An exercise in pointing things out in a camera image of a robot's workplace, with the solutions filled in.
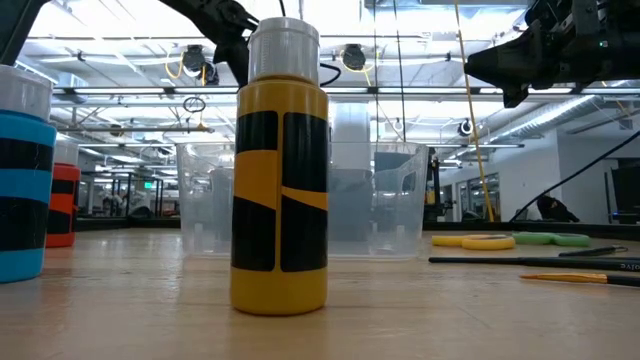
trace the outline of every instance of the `person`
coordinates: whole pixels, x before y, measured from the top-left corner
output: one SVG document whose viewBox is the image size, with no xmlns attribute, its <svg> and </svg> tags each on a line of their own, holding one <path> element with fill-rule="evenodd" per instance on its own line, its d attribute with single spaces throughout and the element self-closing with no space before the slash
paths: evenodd
<svg viewBox="0 0 640 360">
<path fill-rule="evenodd" d="M 558 222 L 580 222 L 567 207 L 558 199 L 544 194 L 538 199 L 538 211 L 543 220 L 552 220 Z"/>
</svg>

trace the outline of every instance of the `ceiling light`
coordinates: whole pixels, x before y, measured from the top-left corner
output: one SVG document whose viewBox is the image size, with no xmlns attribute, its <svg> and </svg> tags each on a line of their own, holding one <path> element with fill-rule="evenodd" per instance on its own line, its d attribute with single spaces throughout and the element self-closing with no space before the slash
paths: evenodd
<svg viewBox="0 0 640 360">
<path fill-rule="evenodd" d="M 34 67 L 31 67 L 31 66 L 29 66 L 29 65 L 27 65 L 27 64 L 25 64 L 25 63 L 23 63 L 23 62 L 22 62 L 22 61 L 20 61 L 20 60 L 16 60 L 16 61 L 15 61 L 15 63 L 16 63 L 16 65 L 18 65 L 18 66 L 22 66 L 23 68 L 25 68 L 25 69 L 29 70 L 30 72 L 32 72 L 32 73 L 34 73 L 34 74 L 36 74 L 36 75 L 40 75 L 40 76 L 42 76 L 43 78 L 45 78 L 45 79 L 47 79 L 47 80 L 51 81 L 54 85 L 58 84 L 58 80 L 56 80 L 56 79 L 52 78 L 51 76 L 49 76 L 49 75 L 47 75 L 47 74 L 43 73 L 43 72 L 42 72 L 42 71 L 40 71 L 40 70 L 35 69 Z"/>
<path fill-rule="evenodd" d="M 399 88 L 399 87 L 389 87 L 389 88 L 380 88 L 378 89 L 380 94 L 400 94 L 404 92 L 405 94 L 466 94 L 467 89 L 465 88 L 444 88 L 444 87 L 408 87 L 408 88 Z"/>
<path fill-rule="evenodd" d="M 118 147 L 120 144 L 78 144 L 81 148 Z"/>
<path fill-rule="evenodd" d="M 76 94 L 80 95 L 95 95 L 95 94 L 162 94 L 163 88 L 133 88 L 133 87 L 118 87 L 118 88 L 75 88 Z"/>
<path fill-rule="evenodd" d="M 640 88 L 587 88 L 582 90 L 583 94 L 599 94 L 599 95 L 637 95 L 640 94 Z"/>
<path fill-rule="evenodd" d="M 114 160 L 118 160 L 118 161 L 122 161 L 122 162 L 126 162 L 126 163 L 141 163 L 141 162 L 144 162 L 141 159 L 134 158 L 134 157 L 131 157 L 131 156 L 123 156 L 123 155 L 114 155 L 114 156 L 111 156 L 111 158 L 113 158 Z"/>
<path fill-rule="evenodd" d="M 488 94 L 488 95 L 493 95 L 493 94 L 502 94 L 503 91 L 500 88 L 482 88 L 480 89 L 480 94 Z"/>
<path fill-rule="evenodd" d="M 162 81 L 164 83 L 167 83 L 167 84 L 171 84 L 171 86 L 173 86 L 173 87 L 176 86 L 176 84 L 173 81 L 171 81 L 171 79 L 168 79 L 168 78 L 162 78 L 162 79 L 160 79 L 160 81 Z"/>
<path fill-rule="evenodd" d="M 56 133 L 56 141 L 67 141 L 67 140 L 71 140 L 71 137 L 65 134 Z"/>
<path fill-rule="evenodd" d="M 572 88 L 529 89 L 529 94 L 568 94 L 571 91 L 573 91 Z"/>
<path fill-rule="evenodd" d="M 126 143 L 125 147 L 168 147 L 174 146 L 174 144 L 158 144 L 158 143 Z"/>
<path fill-rule="evenodd" d="M 176 94 L 235 94 L 238 88 L 234 86 L 177 87 L 173 91 Z"/>
<path fill-rule="evenodd" d="M 91 149 L 87 149 L 87 148 L 80 148 L 80 151 L 85 152 L 89 155 L 94 155 L 94 156 L 103 156 L 104 154 L 101 154 L 95 150 L 91 150 Z"/>
<path fill-rule="evenodd" d="M 176 165 L 146 165 L 149 169 L 175 169 Z"/>
<path fill-rule="evenodd" d="M 322 88 L 328 95 L 334 94 L 365 94 L 367 92 L 367 88 L 363 87 L 325 87 Z"/>
</svg>

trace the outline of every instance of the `black cable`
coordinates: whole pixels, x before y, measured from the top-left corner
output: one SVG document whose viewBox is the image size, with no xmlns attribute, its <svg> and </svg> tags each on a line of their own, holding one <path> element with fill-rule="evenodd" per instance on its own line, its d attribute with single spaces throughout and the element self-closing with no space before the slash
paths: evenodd
<svg viewBox="0 0 640 360">
<path fill-rule="evenodd" d="M 547 190 L 543 191 L 540 195 L 536 196 L 535 198 L 533 198 L 533 200 L 529 201 L 527 203 L 527 205 L 525 205 L 522 209 L 520 209 L 520 211 L 518 211 L 512 218 L 511 220 L 509 220 L 510 223 L 514 222 L 518 216 L 520 216 L 529 206 L 531 206 L 531 204 L 533 204 L 534 202 L 538 201 L 538 199 L 540 199 L 544 194 L 559 188 L 560 186 L 568 183 L 569 181 L 573 180 L 576 176 L 582 174 L 583 172 L 589 170 L 589 168 L 591 168 L 593 165 L 599 163 L 600 161 L 602 161 L 604 158 L 606 158 L 607 156 L 613 154 L 614 152 L 620 150 L 621 148 L 625 147 L 627 144 L 629 144 L 630 142 L 632 142 L 633 140 L 635 140 L 638 136 L 640 136 L 640 131 L 636 132 L 635 134 L 631 135 L 631 137 L 629 137 L 627 140 L 623 141 L 622 143 L 620 143 L 620 145 L 614 147 L 613 149 L 607 151 L 606 153 L 600 155 L 597 159 L 593 160 L 592 162 L 590 162 L 589 164 L 587 164 L 585 167 L 583 167 L 582 169 L 576 171 L 573 175 L 569 176 L 568 178 L 560 181 L 559 183 L 557 183 L 556 185 L 548 188 Z"/>
<path fill-rule="evenodd" d="M 396 18 L 396 40 L 398 41 L 398 62 L 400 67 L 400 100 L 402 101 L 402 141 L 407 142 L 407 127 L 404 111 L 404 77 L 402 74 L 402 51 L 400 51 L 400 29 L 398 25 L 398 0 L 393 0 L 393 15 Z"/>
<path fill-rule="evenodd" d="M 280 0 L 280 10 L 282 10 L 282 17 L 286 17 L 287 13 L 284 11 L 284 1 Z"/>
<path fill-rule="evenodd" d="M 336 76 L 332 77 L 331 80 L 329 80 L 329 81 L 325 81 L 323 83 L 320 83 L 320 86 L 327 86 L 329 84 L 332 84 L 334 81 L 338 80 L 340 75 L 342 75 L 342 70 L 340 70 L 339 67 L 335 67 L 333 65 L 328 65 L 328 64 L 322 64 L 322 63 L 320 63 L 320 67 L 323 67 L 323 68 L 326 68 L 326 69 L 331 69 L 331 70 L 336 72 Z"/>
</svg>

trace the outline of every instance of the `blue and black striped bottle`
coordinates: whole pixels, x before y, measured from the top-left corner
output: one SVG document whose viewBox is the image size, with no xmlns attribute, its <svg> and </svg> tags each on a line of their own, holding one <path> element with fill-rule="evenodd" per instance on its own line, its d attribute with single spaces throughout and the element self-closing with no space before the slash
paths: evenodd
<svg viewBox="0 0 640 360">
<path fill-rule="evenodd" d="M 51 83 L 0 66 L 0 283 L 42 271 L 56 130 Z"/>
</svg>

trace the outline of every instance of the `orange and black striped bottle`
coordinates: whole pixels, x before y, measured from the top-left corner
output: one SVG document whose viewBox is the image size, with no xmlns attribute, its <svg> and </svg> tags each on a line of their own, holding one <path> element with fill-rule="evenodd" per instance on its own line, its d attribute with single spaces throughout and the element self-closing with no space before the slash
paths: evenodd
<svg viewBox="0 0 640 360">
<path fill-rule="evenodd" d="M 57 141 L 54 152 L 53 182 L 49 201 L 47 247 L 73 246 L 76 240 L 78 190 L 81 171 L 78 146 L 68 141 Z"/>
</svg>

